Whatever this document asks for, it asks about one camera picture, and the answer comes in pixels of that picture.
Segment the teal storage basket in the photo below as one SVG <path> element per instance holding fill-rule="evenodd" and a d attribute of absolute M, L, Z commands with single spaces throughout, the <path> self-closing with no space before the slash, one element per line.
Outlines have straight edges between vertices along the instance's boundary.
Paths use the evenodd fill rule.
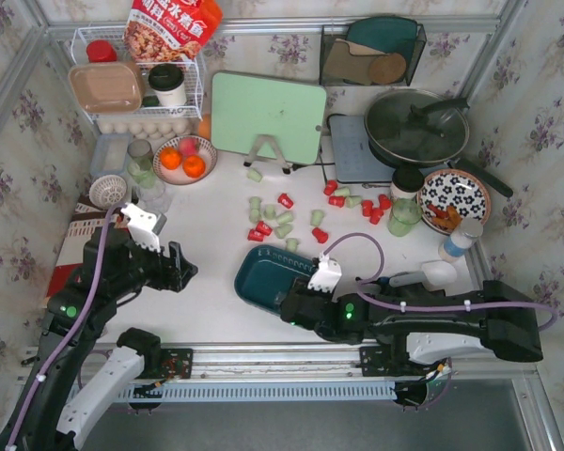
<path fill-rule="evenodd" d="M 272 245 L 248 252 L 238 270 L 234 289 L 246 303 L 280 315 L 280 305 L 297 278 L 309 279 L 315 266 L 308 258 Z"/>

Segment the clear glass cup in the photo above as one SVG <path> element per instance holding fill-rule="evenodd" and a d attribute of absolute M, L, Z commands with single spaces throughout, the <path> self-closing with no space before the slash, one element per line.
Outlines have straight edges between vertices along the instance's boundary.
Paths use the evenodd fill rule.
<path fill-rule="evenodd" d="M 172 203 L 171 193 L 160 179 L 154 180 L 149 188 L 140 187 L 138 197 L 139 206 L 152 213 L 166 214 Z"/>

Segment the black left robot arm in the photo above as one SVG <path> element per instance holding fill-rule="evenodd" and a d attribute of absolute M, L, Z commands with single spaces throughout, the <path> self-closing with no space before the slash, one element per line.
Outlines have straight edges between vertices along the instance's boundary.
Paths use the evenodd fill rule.
<path fill-rule="evenodd" d="M 143 288 L 180 292 L 197 273 L 175 241 L 149 250 L 124 229 L 95 231 L 84 246 L 82 265 L 48 301 L 38 352 L 0 432 L 0 450 L 81 449 L 116 395 L 160 360 L 160 338 L 130 328 L 102 369 L 72 397 L 106 323 Z"/>

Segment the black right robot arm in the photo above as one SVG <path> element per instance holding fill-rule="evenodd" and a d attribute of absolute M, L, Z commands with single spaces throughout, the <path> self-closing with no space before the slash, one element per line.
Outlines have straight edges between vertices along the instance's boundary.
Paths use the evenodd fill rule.
<path fill-rule="evenodd" d="M 338 298 L 294 282 L 279 306 L 280 318 L 333 343 L 358 345 L 373 339 L 384 351 L 382 365 L 394 375 L 449 357 L 491 352 L 503 361 L 542 360 L 537 310 L 541 305 L 502 281 L 447 296 L 420 285 L 377 294 L 362 291 Z"/>

